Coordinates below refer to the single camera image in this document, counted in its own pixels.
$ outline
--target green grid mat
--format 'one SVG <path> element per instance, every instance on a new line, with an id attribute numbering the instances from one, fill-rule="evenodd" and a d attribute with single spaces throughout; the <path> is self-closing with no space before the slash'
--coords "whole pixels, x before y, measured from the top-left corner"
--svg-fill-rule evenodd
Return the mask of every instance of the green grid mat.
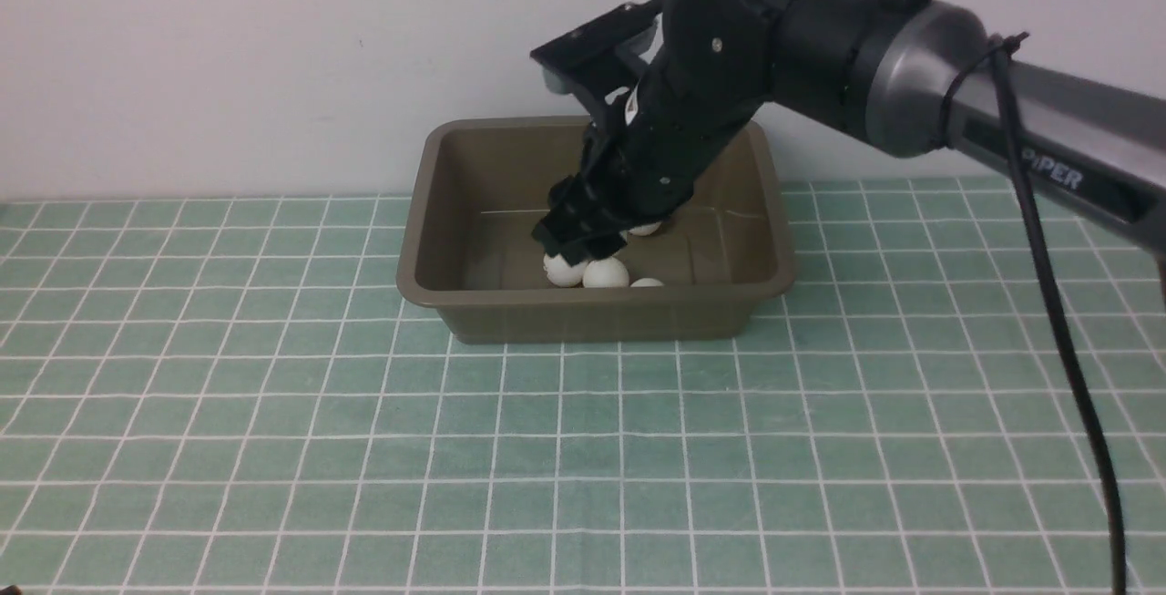
<path id="1" fill-rule="evenodd" d="M 407 197 L 0 208 L 0 581 L 33 593 L 1104 593 L 1000 178 L 787 184 L 736 341 L 464 346 Z M 1132 583 L 1166 593 L 1166 315 L 1044 206 Z"/>

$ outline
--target black cable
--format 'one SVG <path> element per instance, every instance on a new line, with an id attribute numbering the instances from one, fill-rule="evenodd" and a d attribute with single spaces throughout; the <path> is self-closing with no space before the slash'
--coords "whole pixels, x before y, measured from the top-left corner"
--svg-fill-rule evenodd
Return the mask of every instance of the black cable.
<path id="1" fill-rule="evenodd" d="M 1069 332 L 1069 324 L 1065 317 L 1065 307 L 1061 303 L 1061 292 L 1056 287 L 1056 278 L 1053 274 L 1053 262 L 1049 260 L 1048 247 L 1045 245 L 1045 232 L 1040 225 L 1040 214 L 1037 211 L 1037 200 L 1032 194 L 1032 181 L 1028 180 L 1028 168 L 1020 159 L 1020 110 L 1017 105 L 1016 91 L 1012 88 L 1012 77 L 1009 66 L 1012 63 L 1012 51 L 1019 46 L 1019 38 L 1003 40 L 999 35 L 992 37 L 992 48 L 989 61 L 992 71 L 992 82 L 996 85 L 996 104 L 1000 112 L 1000 128 L 1004 131 L 1004 139 L 1007 147 L 1006 158 L 1009 161 L 1009 174 L 1012 176 L 1012 187 L 1016 189 L 1017 202 L 1020 204 L 1020 215 L 1024 217 L 1025 232 L 1028 235 L 1028 246 L 1032 250 L 1033 266 L 1037 267 L 1037 281 L 1040 284 L 1040 293 L 1045 300 L 1045 310 L 1048 313 L 1048 322 L 1053 326 L 1053 340 L 1056 342 L 1056 351 L 1065 365 L 1065 376 L 1073 391 L 1073 400 L 1081 413 L 1081 421 L 1084 426 L 1086 436 L 1089 439 L 1090 449 L 1097 462 L 1097 476 L 1101 480 L 1102 498 L 1105 503 L 1105 513 L 1109 517 L 1109 550 L 1112 569 L 1112 583 L 1115 595 L 1125 595 L 1125 523 L 1122 519 L 1122 498 L 1118 491 L 1117 475 L 1114 471 L 1114 461 L 1109 455 L 1109 447 L 1105 443 L 1105 434 L 1097 418 L 1097 410 L 1094 408 L 1093 399 L 1089 396 L 1089 387 L 1086 384 L 1084 373 L 1081 371 L 1081 363 L 1077 359 L 1076 350 L 1073 346 L 1073 336 Z"/>

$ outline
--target plastic tray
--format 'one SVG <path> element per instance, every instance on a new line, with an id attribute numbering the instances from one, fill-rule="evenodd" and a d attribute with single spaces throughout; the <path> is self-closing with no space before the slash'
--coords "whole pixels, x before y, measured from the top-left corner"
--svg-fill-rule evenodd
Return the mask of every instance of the plastic tray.
<path id="1" fill-rule="evenodd" d="M 586 118 L 455 121 L 426 142 L 396 284 L 466 344 L 712 340 L 737 335 L 795 275 L 765 134 L 750 123 L 693 200 L 619 259 L 662 288 L 556 288 L 531 238 L 576 172 Z"/>

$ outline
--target white ball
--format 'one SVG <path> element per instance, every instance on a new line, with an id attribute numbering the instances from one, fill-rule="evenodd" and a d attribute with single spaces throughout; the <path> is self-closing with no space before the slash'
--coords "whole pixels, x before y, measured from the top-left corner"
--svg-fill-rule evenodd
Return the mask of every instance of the white ball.
<path id="1" fill-rule="evenodd" d="M 626 288 L 630 280 L 627 267 L 617 258 L 596 260 L 583 272 L 585 288 Z"/>
<path id="2" fill-rule="evenodd" d="M 542 256 L 542 271 L 547 273 L 547 280 L 561 288 L 574 288 L 583 282 L 583 272 L 586 271 L 588 261 L 571 266 L 562 256 Z"/>
<path id="3" fill-rule="evenodd" d="M 655 224 L 645 224 L 644 226 L 634 226 L 634 229 L 628 232 L 639 238 L 646 238 L 649 235 L 660 230 L 660 222 Z"/>

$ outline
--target white wall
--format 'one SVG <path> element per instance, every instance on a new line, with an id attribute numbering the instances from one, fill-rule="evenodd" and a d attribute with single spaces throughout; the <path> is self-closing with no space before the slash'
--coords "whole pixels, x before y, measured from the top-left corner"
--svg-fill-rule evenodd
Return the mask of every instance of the white wall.
<path id="1" fill-rule="evenodd" d="M 458 118 L 580 112 L 539 46 L 626 0 L 0 0 L 0 200 L 407 191 Z M 1166 0 L 948 0 L 1023 58 L 1166 97 Z M 791 177 L 954 174 L 766 110 Z"/>

